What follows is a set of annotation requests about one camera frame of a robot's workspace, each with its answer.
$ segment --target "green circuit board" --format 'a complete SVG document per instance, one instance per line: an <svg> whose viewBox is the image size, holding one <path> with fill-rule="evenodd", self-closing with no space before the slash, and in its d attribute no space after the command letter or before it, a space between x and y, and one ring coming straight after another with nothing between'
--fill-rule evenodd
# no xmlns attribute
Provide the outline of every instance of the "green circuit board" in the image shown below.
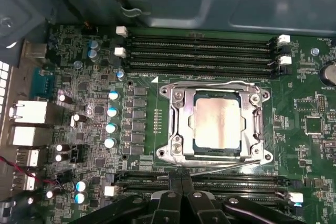
<svg viewBox="0 0 336 224"><path fill-rule="evenodd" d="M202 36L204 38L230 38L246 40L269 40L274 35L223 33L216 31L188 31L174 29L130 28L132 34L156 36ZM85 162L68 164L50 162L47 173L69 168L74 170L77 180L90 182L89 200L83 205L74 203L74 192L42 201L47 223L67 223L102 206L103 184L108 174L118 170L139 170L144 172L168 171L171 164L162 162L156 156L157 148L165 145L168 138L169 102L159 94L161 86L185 80L223 82L244 80L254 82L271 94L263 104L265 149L274 156L274 161L255 168L241 168L238 173L283 175L289 179L302 181L295 191L304 195L303 216L298 217L309 224L335 223L336 221L336 148L326 147L326 143L336 142L336 92L335 87L325 86L320 78L320 69L335 59L336 48L329 38L291 36L291 74L274 79L234 78L216 76L169 75L156 73L130 73L118 80L116 71L120 68L113 55L118 38L111 28L99 28L98 35L84 36L76 26L54 26L47 55L60 62L53 74L54 95L60 93L73 97L75 105L65 106L69 114L77 111L85 114L87 123L77 127L69 126L69 114L65 115L63 127L55 129L53 143L86 144ZM100 43L99 62L87 57L88 41L95 39ZM318 48L318 56L311 55L311 49ZM82 68L75 69L74 62L80 60ZM111 101L108 94L116 90L120 99ZM144 142L134 154L125 153L124 144L119 140L125 137L124 122L127 121L125 103L129 92L145 106L136 110L144 111L139 122L139 130ZM107 109L114 107L119 116L110 118ZM108 123L119 125L117 133L108 134ZM104 140L114 137L118 145L112 149L104 147ZM49 153L53 160L56 151Z"/></svg>

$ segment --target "red wire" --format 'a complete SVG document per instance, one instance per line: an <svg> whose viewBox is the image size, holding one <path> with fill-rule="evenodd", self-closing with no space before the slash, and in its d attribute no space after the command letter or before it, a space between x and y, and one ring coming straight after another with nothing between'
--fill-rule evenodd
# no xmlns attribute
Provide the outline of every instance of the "red wire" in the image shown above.
<svg viewBox="0 0 336 224"><path fill-rule="evenodd" d="M42 181L43 183L48 183L48 184L53 184L53 185L56 184L55 181L50 180L50 179L42 179L42 180L38 179L38 178L35 177L35 175L33 175L32 173L28 172L27 170L23 170L20 166L18 166L17 164L15 164L15 163L13 163L13 162L8 161L7 159L5 159L5 158L2 157L2 156L0 156L0 161L3 161L3 162L5 162L7 165L14 167L18 172L24 173L24 174L26 174L27 176L34 178L36 181L39 181L39 182Z"/></svg>

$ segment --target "motherboard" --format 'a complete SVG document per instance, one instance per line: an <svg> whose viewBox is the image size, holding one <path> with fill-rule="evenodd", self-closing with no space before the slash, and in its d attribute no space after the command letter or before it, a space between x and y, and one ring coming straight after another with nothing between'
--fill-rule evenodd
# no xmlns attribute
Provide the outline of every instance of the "motherboard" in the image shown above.
<svg viewBox="0 0 336 224"><path fill-rule="evenodd" d="M116 195L150 197L177 166L199 173L244 162L195 176L195 189L335 223L335 54L330 38L53 26L52 64L36 69L29 98L65 108L46 174L71 170L73 179L65 193L44 188L56 195L39 202L46 223L71 222ZM287 206L289 191L302 202Z"/></svg>

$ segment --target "cpu socket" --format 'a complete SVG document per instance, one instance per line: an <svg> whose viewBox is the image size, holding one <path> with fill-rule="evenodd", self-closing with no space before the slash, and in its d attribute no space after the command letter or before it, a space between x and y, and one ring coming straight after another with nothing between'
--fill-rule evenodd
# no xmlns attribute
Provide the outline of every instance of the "cpu socket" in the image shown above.
<svg viewBox="0 0 336 224"><path fill-rule="evenodd" d="M169 99L169 139L156 154L178 166L230 166L273 160L264 149L262 103L254 83L180 81L162 86Z"/></svg>

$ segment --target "capacitor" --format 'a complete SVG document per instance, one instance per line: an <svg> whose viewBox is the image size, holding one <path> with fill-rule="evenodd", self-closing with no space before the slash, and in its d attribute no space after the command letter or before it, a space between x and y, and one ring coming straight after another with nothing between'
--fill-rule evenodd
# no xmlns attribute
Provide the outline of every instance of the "capacitor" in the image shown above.
<svg viewBox="0 0 336 224"><path fill-rule="evenodd" d="M331 62L320 69L320 80L324 85L336 86L336 62Z"/></svg>
<svg viewBox="0 0 336 224"><path fill-rule="evenodd" d="M100 50L100 45L98 41L93 39L89 41L89 48L94 49L96 52L98 52Z"/></svg>
<svg viewBox="0 0 336 224"><path fill-rule="evenodd" d="M90 60L92 60L93 62L96 62L99 60L99 55L97 54L97 51L91 49L88 51L88 57L90 58Z"/></svg>
<svg viewBox="0 0 336 224"><path fill-rule="evenodd" d="M118 126L114 123L109 123L108 125L106 125L105 129L107 133L114 133L118 130Z"/></svg>
<svg viewBox="0 0 336 224"><path fill-rule="evenodd" d="M89 187L89 182L86 179L83 179L76 184L76 190L81 192L85 191Z"/></svg>
<svg viewBox="0 0 336 224"><path fill-rule="evenodd" d="M81 69L83 67L83 62L81 62L80 60L76 60L74 63L73 63L73 67L75 69Z"/></svg>
<svg viewBox="0 0 336 224"><path fill-rule="evenodd" d="M74 119L76 122L86 122L87 117L84 116L84 115L74 114L73 119Z"/></svg>
<svg viewBox="0 0 336 224"><path fill-rule="evenodd" d="M61 193L62 193L62 188L60 188L59 186L55 186L54 188L47 191L46 197L48 199L51 199L51 198L54 198L57 195L60 195Z"/></svg>
<svg viewBox="0 0 336 224"><path fill-rule="evenodd" d="M75 203L76 204L83 204L86 201L87 198L88 198L88 194L85 191L83 191L81 193L77 193L75 195Z"/></svg>
<svg viewBox="0 0 336 224"><path fill-rule="evenodd" d="M119 99L119 93L116 90L111 90L109 93L109 99L112 101Z"/></svg>
<svg viewBox="0 0 336 224"><path fill-rule="evenodd" d="M116 108L109 108L107 110L107 115L111 118L116 117L119 114L119 111Z"/></svg>
<svg viewBox="0 0 336 224"><path fill-rule="evenodd" d="M117 140L115 138L107 138L104 141L104 145L108 149L115 147L116 144L117 144Z"/></svg>
<svg viewBox="0 0 336 224"><path fill-rule="evenodd" d="M56 145L56 150L58 152L67 152L71 150L71 146L69 144L58 144Z"/></svg>
<svg viewBox="0 0 336 224"><path fill-rule="evenodd" d="M60 102L64 102L64 103L68 103L68 104L72 104L72 98L65 95L65 94L61 94L59 97L58 97L58 100Z"/></svg>
<svg viewBox="0 0 336 224"><path fill-rule="evenodd" d="M68 153L61 153L55 156L55 160L57 162L65 161L69 159L69 154Z"/></svg>
<svg viewBox="0 0 336 224"><path fill-rule="evenodd" d="M119 69L115 75L117 76L119 81L123 81L125 79L125 72L122 69Z"/></svg>

